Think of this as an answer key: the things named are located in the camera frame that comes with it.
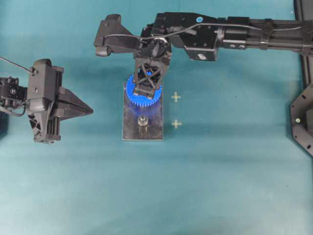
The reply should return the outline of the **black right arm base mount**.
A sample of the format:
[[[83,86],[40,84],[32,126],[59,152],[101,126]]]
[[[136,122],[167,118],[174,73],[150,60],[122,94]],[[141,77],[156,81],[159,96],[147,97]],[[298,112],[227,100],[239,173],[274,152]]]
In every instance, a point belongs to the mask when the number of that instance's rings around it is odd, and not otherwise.
[[[313,154],[313,58],[300,56],[302,93],[290,105],[293,139]]]

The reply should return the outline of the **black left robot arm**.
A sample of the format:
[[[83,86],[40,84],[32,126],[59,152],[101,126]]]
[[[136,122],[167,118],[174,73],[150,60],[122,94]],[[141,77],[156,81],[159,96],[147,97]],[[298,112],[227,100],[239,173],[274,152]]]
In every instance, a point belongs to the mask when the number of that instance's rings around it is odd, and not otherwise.
[[[63,68],[36,65],[28,86],[19,85],[17,78],[1,78],[0,109],[15,115],[23,107],[33,131],[34,141],[52,144],[61,139],[60,122],[93,113],[93,109],[72,91],[62,87]]]

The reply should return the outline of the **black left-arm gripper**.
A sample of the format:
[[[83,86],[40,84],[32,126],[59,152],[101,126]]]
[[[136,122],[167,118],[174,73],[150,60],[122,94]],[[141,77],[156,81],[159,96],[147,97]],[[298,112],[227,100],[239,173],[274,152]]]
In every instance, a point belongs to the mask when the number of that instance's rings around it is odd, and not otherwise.
[[[93,113],[93,109],[73,92],[61,87],[64,69],[58,66],[52,66],[52,69],[55,71],[55,101],[48,105],[47,110],[41,112],[31,111],[34,141],[40,143],[54,143],[61,139],[60,120],[82,117]],[[58,103],[58,116],[54,114],[57,100],[63,102]]]

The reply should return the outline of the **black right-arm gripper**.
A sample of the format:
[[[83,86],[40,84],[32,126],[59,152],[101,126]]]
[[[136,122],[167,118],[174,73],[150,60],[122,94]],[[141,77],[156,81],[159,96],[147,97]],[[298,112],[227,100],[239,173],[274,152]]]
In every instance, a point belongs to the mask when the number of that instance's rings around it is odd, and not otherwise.
[[[133,93],[154,97],[170,65],[171,44],[164,39],[135,39],[133,47],[135,50]]]

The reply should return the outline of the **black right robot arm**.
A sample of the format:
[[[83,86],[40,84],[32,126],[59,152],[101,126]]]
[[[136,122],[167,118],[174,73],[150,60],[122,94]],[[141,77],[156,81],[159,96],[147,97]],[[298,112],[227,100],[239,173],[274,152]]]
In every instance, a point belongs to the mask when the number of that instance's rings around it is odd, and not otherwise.
[[[139,41],[133,93],[153,99],[168,70],[172,47],[184,49],[192,60],[204,61],[215,61],[222,47],[289,50],[312,56],[313,22],[165,12],[142,30]]]

